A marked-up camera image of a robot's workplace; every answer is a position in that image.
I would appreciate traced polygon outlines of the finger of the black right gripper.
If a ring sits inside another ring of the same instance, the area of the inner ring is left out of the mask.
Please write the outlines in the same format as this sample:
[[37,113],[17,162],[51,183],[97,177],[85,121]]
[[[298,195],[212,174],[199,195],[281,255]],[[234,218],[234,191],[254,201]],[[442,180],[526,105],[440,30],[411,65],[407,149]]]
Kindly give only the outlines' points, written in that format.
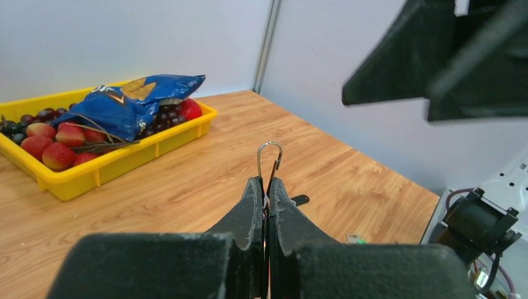
[[427,89],[429,122],[527,116],[527,1],[473,1]]
[[424,97],[447,64],[454,1],[406,1],[388,31],[342,88],[342,104]]

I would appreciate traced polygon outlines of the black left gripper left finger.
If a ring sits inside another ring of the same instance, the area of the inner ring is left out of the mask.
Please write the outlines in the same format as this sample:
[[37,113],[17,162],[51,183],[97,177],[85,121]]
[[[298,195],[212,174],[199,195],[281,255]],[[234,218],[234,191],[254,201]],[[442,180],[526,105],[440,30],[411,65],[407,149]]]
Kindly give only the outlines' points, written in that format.
[[67,254],[49,298],[259,298],[264,295],[263,186],[203,233],[101,233]]

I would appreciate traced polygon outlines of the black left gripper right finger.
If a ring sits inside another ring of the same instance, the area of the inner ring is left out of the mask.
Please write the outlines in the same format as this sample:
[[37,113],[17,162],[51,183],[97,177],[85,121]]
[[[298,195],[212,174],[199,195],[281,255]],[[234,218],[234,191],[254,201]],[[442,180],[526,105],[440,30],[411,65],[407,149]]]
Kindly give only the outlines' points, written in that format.
[[474,298],[462,261],[439,244],[343,244],[311,222],[282,180],[269,185],[272,298]]

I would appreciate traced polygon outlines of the green tagged key bunch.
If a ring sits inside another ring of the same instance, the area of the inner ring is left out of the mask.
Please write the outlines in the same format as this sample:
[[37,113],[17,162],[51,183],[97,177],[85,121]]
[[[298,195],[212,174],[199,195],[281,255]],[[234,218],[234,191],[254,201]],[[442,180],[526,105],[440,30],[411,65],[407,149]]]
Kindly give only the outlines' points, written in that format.
[[348,244],[367,244],[367,241],[358,234],[347,234],[346,238]]

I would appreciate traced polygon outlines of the red tomato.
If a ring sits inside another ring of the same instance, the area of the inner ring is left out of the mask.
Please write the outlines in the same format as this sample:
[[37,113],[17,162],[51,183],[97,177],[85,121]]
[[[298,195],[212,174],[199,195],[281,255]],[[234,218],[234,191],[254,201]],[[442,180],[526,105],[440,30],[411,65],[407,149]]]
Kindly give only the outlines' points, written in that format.
[[190,121],[202,116],[202,110],[200,105],[193,99],[187,98],[179,104],[180,115],[185,118],[186,121]]

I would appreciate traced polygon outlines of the dark grape bunch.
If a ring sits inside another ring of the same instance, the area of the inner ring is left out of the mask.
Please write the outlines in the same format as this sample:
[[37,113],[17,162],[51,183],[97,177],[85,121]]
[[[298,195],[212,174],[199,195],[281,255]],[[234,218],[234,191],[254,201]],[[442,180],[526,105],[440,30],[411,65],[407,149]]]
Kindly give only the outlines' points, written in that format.
[[[59,108],[55,111],[55,114],[57,116],[61,116],[63,114],[70,116],[72,119],[67,121],[61,121],[58,125],[56,130],[62,129],[64,126],[73,125],[74,123],[77,123],[77,128],[80,128],[81,122],[83,121],[83,127],[87,130],[85,133],[85,140],[87,142],[90,142],[91,133],[90,131],[93,128],[96,128],[98,130],[104,129],[105,132],[109,133],[110,129],[106,126],[103,126],[103,124],[99,121],[96,121],[94,118],[84,117],[80,115],[74,115],[71,113],[71,111],[64,110],[63,108]],[[21,120],[17,123],[11,121],[2,119],[1,120],[1,133],[5,136],[11,138],[13,142],[17,144],[21,144],[22,141],[29,137],[29,134],[27,132],[27,127],[33,123],[41,123],[42,120],[38,117],[33,117],[30,115],[23,115],[21,117]],[[177,105],[161,105],[159,107],[159,111],[156,115],[154,115],[153,122],[148,125],[140,128],[140,132],[137,133],[134,138],[136,140],[140,140],[143,138],[147,138],[149,136],[152,136],[156,133],[159,133],[161,131],[167,130],[169,128],[175,127],[177,125],[183,124],[187,122],[183,116],[180,115],[180,107],[179,104]]]

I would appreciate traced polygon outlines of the yellow plastic bin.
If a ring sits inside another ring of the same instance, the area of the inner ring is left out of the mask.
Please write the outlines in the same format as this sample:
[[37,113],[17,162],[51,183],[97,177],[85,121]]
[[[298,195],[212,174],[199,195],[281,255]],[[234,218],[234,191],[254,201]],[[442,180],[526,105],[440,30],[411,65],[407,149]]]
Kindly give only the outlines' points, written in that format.
[[[55,111],[59,108],[69,111],[92,90],[76,90],[2,103],[1,120],[4,118],[17,123],[23,115],[30,115],[40,118],[41,123],[48,123],[56,128],[52,122],[60,116]],[[32,176],[41,189],[50,191],[60,200],[69,201],[207,134],[217,113],[212,108],[199,105],[201,117],[140,140],[126,141],[100,129],[109,137],[109,141],[105,145],[96,146],[99,157],[61,172],[50,170],[2,133],[1,153]]]

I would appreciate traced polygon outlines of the blue snack bag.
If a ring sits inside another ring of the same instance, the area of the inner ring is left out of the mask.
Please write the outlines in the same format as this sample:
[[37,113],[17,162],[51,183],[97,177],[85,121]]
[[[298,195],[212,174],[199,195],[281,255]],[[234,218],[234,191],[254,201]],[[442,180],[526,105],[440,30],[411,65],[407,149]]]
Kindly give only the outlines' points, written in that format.
[[187,100],[205,81],[205,75],[151,75],[122,86],[100,85],[68,112],[55,119],[102,128],[126,141],[133,141],[154,121],[164,105]]

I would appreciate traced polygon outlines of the red strawberries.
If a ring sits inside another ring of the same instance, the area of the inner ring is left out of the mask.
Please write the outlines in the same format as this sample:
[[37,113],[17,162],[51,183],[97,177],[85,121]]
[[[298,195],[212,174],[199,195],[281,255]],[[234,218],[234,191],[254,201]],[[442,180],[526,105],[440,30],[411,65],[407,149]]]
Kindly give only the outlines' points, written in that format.
[[61,172],[99,157],[96,146],[108,141],[99,130],[67,121],[57,128],[48,123],[30,124],[19,146],[50,170]]

